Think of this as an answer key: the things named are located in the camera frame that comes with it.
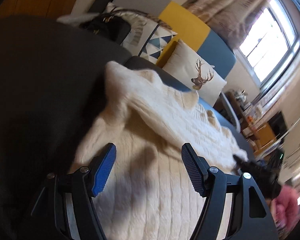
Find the throw pillow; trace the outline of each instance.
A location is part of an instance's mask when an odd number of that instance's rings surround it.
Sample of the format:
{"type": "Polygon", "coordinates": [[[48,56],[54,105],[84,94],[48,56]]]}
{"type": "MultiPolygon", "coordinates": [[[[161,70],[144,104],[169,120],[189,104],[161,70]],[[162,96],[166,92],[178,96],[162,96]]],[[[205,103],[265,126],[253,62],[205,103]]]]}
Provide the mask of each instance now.
{"type": "Polygon", "coordinates": [[[208,64],[187,44],[179,40],[163,70],[188,88],[196,90],[203,100],[213,106],[227,84],[213,68],[214,66],[208,64]]]}
{"type": "MultiPolygon", "coordinates": [[[[115,12],[122,9],[113,3],[108,3],[106,12],[115,12]]],[[[177,35],[172,30],[160,26],[135,12],[118,12],[117,14],[131,25],[131,31],[122,43],[133,56],[142,57],[156,63],[163,49],[177,35]]]]}

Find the deer antler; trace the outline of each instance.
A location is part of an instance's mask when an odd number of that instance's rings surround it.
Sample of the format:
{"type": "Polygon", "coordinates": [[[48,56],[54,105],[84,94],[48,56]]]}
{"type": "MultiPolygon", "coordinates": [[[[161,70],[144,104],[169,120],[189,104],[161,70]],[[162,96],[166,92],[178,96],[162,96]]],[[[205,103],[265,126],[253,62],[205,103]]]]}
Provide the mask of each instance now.
{"type": "Polygon", "coordinates": [[[211,71],[209,70],[209,75],[203,81],[207,83],[208,81],[211,81],[213,77],[214,77],[214,72],[211,73],[211,71]]]}
{"type": "Polygon", "coordinates": [[[201,77],[201,66],[202,66],[201,60],[197,59],[195,64],[197,65],[195,68],[198,71],[198,77],[201,77]]]}

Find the blue gripper pad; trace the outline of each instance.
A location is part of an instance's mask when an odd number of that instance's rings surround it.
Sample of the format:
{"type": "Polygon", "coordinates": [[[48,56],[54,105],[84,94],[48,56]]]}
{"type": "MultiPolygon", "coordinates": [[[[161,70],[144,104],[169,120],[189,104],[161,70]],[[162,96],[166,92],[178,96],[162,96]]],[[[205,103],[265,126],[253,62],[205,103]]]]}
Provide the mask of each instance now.
{"type": "Polygon", "coordinates": [[[204,162],[202,163],[190,143],[185,143],[182,146],[181,158],[186,167],[194,190],[203,197],[205,194],[204,181],[208,178],[208,163],[204,158],[202,158],[202,161],[204,162]]]}
{"type": "Polygon", "coordinates": [[[99,156],[92,159],[89,164],[90,174],[88,182],[88,193],[90,197],[96,197],[103,191],[109,174],[112,170],[117,149],[113,143],[108,143],[99,156]]]}

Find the window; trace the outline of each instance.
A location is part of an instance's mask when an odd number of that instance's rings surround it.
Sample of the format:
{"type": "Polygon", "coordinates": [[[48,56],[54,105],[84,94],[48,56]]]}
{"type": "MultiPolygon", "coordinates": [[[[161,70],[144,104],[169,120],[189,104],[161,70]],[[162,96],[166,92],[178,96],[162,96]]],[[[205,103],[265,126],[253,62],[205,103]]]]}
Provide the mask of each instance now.
{"type": "Polygon", "coordinates": [[[280,0],[271,0],[240,46],[260,85],[281,65],[296,38],[297,33],[283,4],[280,0]]]}

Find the window frame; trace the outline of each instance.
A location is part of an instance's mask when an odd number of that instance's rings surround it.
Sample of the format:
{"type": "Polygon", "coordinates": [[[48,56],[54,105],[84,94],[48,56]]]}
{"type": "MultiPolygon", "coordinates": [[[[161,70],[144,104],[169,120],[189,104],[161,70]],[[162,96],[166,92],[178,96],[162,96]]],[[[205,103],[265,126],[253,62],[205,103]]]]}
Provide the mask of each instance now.
{"type": "Polygon", "coordinates": [[[273,68],[273,70],[268,74],[268,76],[261,82],[260,79],[257,77],[256,73],[254,72],[254,69],[251,66],[250,62],[248,61],[248,58],[242,53],[240,48],[235,50],[236,56],[245,65],[245,67],[246,67],[248,73],[250,74],[250,76],[252,77],[254,83],[260,88],[261,93],[265,92],[266,90],[269,90],[273,86],[273,84],[282,76],[283,72],[290,65],[291,61],[293,60],[296,53],[298,52],[298,49],[300,48],[300,35],[295,27],[295,24],[293,23],[293,20],[291,19],[291,16],[290,16],[287,8],[285,7],[282,0],[276,0],[276,1],[279,2],[280,5],[282,6],[282,8],[284,9],[284,11],[285,11],[286,15],[288,16],[288,19],[291,23],[291,26],[296,34],[294,42],[291,45],[289,42],[289,39],[287,37],[287,34],[286,34],[284,28],[282,27],[281,22],[277,19],[278,17],[276,15],[276,13],[272,10],[270,5],[267,6],[267,9],[269,10],[273,19],[278,24],[278,26],[286,40],[287,46],[288,46],[287,52],[284,54],[284,56],[279,61],[279,63],[273,68]]]}

